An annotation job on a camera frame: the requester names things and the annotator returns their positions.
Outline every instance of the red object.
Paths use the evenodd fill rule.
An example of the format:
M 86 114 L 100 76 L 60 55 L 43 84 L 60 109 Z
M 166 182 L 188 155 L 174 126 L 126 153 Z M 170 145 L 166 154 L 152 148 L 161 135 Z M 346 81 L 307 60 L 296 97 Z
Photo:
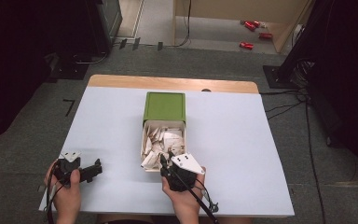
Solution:
M 270 34 L 270 33 L 260 33 L 260 34 L 258 34 L 258 38 L 272 39 L 272 34 Z
M 260 21 L 251 21 L 251 23 L 257 28 L 260 27 Z
M 252 24 L 251 21 L 246 21 L 246 22 L 245 22 L 245 27 L 248 28 L 248 29 L 251 30 L 251 31 L 254 31 L 254 30 L 255 30 L 255 26 Z
M 240 42 L 240 48 L 243 48 L 243 49 L 253 49 L 253 44 L 251 43 L 246 43 L 246 42 Z

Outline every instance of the green box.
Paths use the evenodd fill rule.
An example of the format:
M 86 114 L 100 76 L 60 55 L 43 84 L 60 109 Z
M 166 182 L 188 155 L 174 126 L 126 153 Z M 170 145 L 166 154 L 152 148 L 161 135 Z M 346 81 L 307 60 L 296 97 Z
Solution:
M 149 91 L 146 95 L 144 124 L 147 120 L 181 120 L 186 123 L 185 94 Z

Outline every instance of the white tabletop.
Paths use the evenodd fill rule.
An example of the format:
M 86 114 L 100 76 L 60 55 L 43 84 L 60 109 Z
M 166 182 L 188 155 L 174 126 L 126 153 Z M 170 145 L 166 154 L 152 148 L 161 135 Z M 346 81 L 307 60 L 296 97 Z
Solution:
M 62 148 L 80 151 L 81 167 L 101 159 L 103 173 L 81 184 L 81 211 L 174 214 L 161 190 L 159 173 L 146 173 L 140 166 L 148 91 L 159 90 L 86 88 Z M 186 147 L 207 168 L 205 186 L 213 202 L 219 203 L 215 215 L 293 216 L 261 96 L 176 92 L 186 94 Z

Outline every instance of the wire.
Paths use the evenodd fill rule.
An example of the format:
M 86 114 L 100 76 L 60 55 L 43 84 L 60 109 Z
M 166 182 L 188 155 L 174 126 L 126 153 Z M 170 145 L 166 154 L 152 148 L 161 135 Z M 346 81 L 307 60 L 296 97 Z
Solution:
M 53 197 L 51 198 L 51 200 L 49 201 L 48 205 L 46 206 L 45 210 L 46 210 L 46 213 L 48 212 L 48 210 L 51 210 L 51 206 L 54 202 L 54 198 L 55 196 L 57 195 L 58 191 L 60 191 L 60 189 L 62 189 L 63 185 L 61 185 L 57 190 L 56 192 L 54 193 Z
M 48 220 L 48 223 L 53 224 L 53 216 L 51 214 L 51 203 L 53 201 L 54 196 L 57 194 L 58 191 L 53 195 L 52 199 L 50 199 L 50 191 L 51 191 L 51 178 L 54 175 L 56 166 L 58 165 L 59 161 L 55 161 L 53 166 L 51 167 L 50 174 L 48 174 L 48 190 L 46 192 L 46 218 Z
M 105 59 L 107 56 L 107 53 L 104 54 L 104 56 L 98 60 L 98 61 L 95 61 L 95 62 L 89 62 L 89 63 L 82 63 L 82 62 L 75 62 L 75 63 L 79 63 L 79 64 L 95 64 L 95 63 L 100 63 L 101 61 L 103 61 L 103 59 Z
M 278 109 L 278 108 L 283 108 L 283 107 L 293 106 L 293 105 L 279 105 L 279 106 L 273 107 L 272 109 L 266 110 L 265 112 L 267 113 L 267 112 L 271 112 L 272 110 L 275 110 L 275 109 Z
M 302 90 L 304 88 L 298 89 L 296 91 L 271 91 L 271 92 L 260 92 L 260 95 L 280 95 L 280 94 L 292 94 L 297 93 L 299 90 Z
M 197 180 L 197 181 L 202 185 L 202 187 L 205 189 L 205 193 L 206 193 L 206 195 L 208 196 L 209 210 L 210 210 L 211 212 L 213 212 L 213 207 L 214 207 L 215 205 L 213 204 L 212 199 L 211 199 L 211 197 L 209 196 L 208 190 L 206 189 L 205 185 L 202 184 L 202 182 L 200 182 L 198 179 L 196 179 L 196 180 Z
M 279 116 L 279 115 L 281 115 L 281 114 L 287 112 L 288 110 L 290 110 L 290 109 L 292 109 L 292 108 L 294 108 L 294 107 L 296 107 L 296 106 L 298 106 L 298 105 L 301 105 L 301 104 L 303 104 L 303 103 L 304 103 L 304 102 L 300 102 L 300 103 L 297 103 L 297 104 L 295 104 L 295 105 L 292 105 L 292 106 L 290 106 L 289 108 L 283 110 L 283 112 L 278 113 L 278 114 L 276 114 L 276 115 L 273 115 L 273 116 L 269 117 L 268 119 L 275 118 L 275 117 L 277 117 L 277 116 Z
M 191 0 L 188 4 L 188 13 L 187 13 L 187 24 L 185 23 L 185 27 L 187 28 L 187 35 L 183 42 L 180 45 L 174 45 L 174 46 L 166 46 L 167 48 L 179 48 L 182 47 L 187 41 L 190 39 L 190 14 L 191 14 Z
M 324 213 L 324 201 L 322 199 L 321 189 L 320 189 L 320 186 L 319 186 L 319 179 L 318 179 L 318 176 L 316 175 L 315 162 L 314 162 L 313 153 L 312 153 L 312 144 L 311 144 L 311 141 L 310 141 L 310 116 L 308 114 L 308 104 L 309 104 L 308 101 L 306 101 L 306 103 L 305 103 L 305 114 L 306 114 L 306 117 L 307 117 L 308 145 L 309 145 L 309 148 L 310 148 L 310 163 L 312 165 L 312 172 L 313 172 L 313 176 L 315 178 L 316 189 L 318 190 L 319 202 L 321 204 L 322 221 L 323 221 L 323 224 L 325 224 L 326 219 L 325 219 L 325 213 Z

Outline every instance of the human hand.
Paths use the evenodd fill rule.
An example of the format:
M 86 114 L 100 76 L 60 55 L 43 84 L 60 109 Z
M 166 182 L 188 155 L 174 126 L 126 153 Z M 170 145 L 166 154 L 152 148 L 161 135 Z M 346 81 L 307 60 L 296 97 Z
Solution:
M 195 183 L 195 187 L 192 189 L 194 193 L 202 199 L 203 189 L 202 184 L 205 181 L 205 175 L 197 175 L 197 179 Z M 167 178 L 163 176 L 162 180 L 162 191 L 170 197 L 172 201 L 173 210 L 175 211 L 176 217 L 179 219 L 182 224 L 198 224 L 199 223 L 199 212 L 200 205 L 194 196 L 188 191 L 185 190 L 183 192 L 172 191 L 170 190 L 170 185 L 168 183 Z
M 46 185 L 48 184 L 48 176 L 54 164 L 55 162 L 50 165 L 50 168 L 48 168 L 48 172 L 46 173 Z M 58 213 L 57 224 L 75 223 L 80 210 L 81 195 L 79 170 L 76 169 L 71 173 L 70 180 L 71 187 L 62 187 L 58 192 L 56 192 L 56 196 L 54 197 L 54 205 Z M 53 175 L 51 178 L 50 189 L 48 190 L 48 192 L 51 192 L 51 189 L 54 184 L 56 184 L 57 190 L 62 186 L 62 184 L 57 180 L 57 177 L 55 175 Z

